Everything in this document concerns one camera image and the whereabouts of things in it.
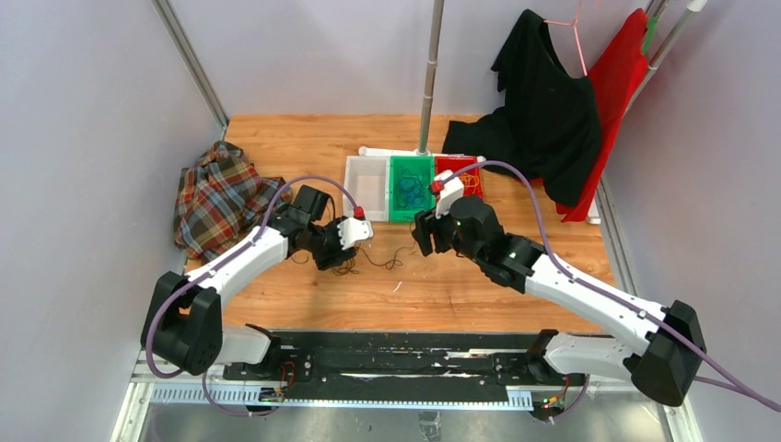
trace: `red cloth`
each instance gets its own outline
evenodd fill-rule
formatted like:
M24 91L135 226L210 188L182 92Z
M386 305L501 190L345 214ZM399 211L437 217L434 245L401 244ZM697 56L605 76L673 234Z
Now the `red cloth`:
M589 213L591 200L594 199L602 171L608 162L626 106L646 76L648 64L645 55L640 52L640 47L647 23L648 16L643 9L632 13L589 71L597 112L600 115L602 146L580 193L577 206L556 204L556 212L565 215L562 222L584 221Z

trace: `plastic bin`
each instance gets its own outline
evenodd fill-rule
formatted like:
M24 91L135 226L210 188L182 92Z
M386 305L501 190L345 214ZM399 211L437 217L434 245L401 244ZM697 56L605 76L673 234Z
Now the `plastic bin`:
M434 179L432 157L390 157L390 216L394 222L410 222L421 210L434 207L428 186Z
M455 172L476 162L476 157L434 157L435 175L439 175L445 170ZM477 195L483 198L483 182L480 181L480 169L472 169L462 174L459 178L461 178L461 182L464 184L464 195Z
M369 221L388 221L388 177L390 157L347 157L344 187L364 208ZM352 214L353 206L342 197L344 214Z

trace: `red tray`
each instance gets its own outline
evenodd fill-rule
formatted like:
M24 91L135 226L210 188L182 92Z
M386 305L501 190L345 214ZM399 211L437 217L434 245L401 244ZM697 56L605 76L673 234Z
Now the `red tray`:
M458 169L477 162L475 157L434 157L434 173L440 174L445 170L455 172ZM483 182L480 180L480 169L472 169L461 175L464 183L464 195L477 195L483 198Z

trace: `red connector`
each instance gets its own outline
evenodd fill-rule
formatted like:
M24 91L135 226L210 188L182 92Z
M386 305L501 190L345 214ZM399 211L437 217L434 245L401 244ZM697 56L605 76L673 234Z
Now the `red connector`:
M435 180L428 186L428 190L434 195L439 195L440 192L445 190L445 184L443 184L441 180Z

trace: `green tray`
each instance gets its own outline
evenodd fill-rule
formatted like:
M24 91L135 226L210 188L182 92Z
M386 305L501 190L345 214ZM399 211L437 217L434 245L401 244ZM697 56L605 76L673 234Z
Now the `green tray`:
M410 222L415 214L434 207L429 184L434 179L433 157L390 157L388 219Z

